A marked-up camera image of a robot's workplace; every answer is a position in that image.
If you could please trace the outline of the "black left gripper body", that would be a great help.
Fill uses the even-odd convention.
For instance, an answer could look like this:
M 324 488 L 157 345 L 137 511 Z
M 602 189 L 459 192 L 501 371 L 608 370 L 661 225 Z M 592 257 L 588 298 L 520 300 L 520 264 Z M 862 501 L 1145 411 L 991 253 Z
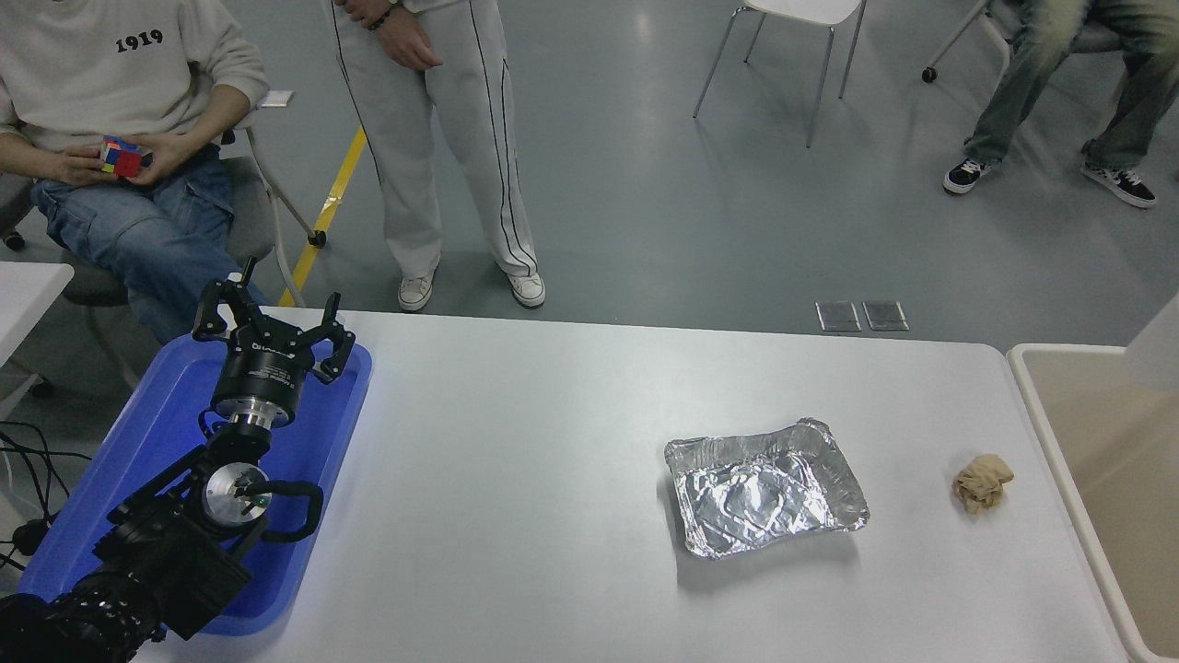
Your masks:
M 270 411 L 271 424 L 292 424 L 312 367 L 310 344 L 299 344 L 299 334 L 298 327 L 239 327 L 231 332 L 212 408 L 228 419 L 246 411 L 246 403 L 262 402 Z

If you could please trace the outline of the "person's right hand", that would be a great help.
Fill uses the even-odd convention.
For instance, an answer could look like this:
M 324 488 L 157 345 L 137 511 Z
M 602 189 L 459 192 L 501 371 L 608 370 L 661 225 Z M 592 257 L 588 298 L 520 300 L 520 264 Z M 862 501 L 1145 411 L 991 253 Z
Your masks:
M 104 169 L 101 147 L 71 145 L 55 155 L 52 178 L 71 186 L 91 186 L 116 183 L 118 176 Z
M 434 52 L 424 26 L 403 6 L 391 6 L 375 33 L 380 50 L 401 67 L 424 72 L 443 64 Z

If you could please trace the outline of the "person's left hand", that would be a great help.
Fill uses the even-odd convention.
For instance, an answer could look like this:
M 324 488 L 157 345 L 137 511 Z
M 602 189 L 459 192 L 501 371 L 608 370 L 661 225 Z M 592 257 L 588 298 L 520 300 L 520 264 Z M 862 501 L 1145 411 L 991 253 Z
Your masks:
M 152 162 L 143 165 L 133 177 L 121 176 L 136 186 L 153 186 L 171 177 L 177 169 L 204 147 L 197 134 L 131 134 L 126 140 L 151 152 Z
M 373 0 L 373 1 L 332 1 L 337 8 L 345 12 L 345 17 L 349 17 L 354 24 L 357 24 L 362 29 L 378 29 L 378 26 L 386 21 L 386 18 L 391 13 L 397 5 L 397 1 L 384 1 L 384 0 Z

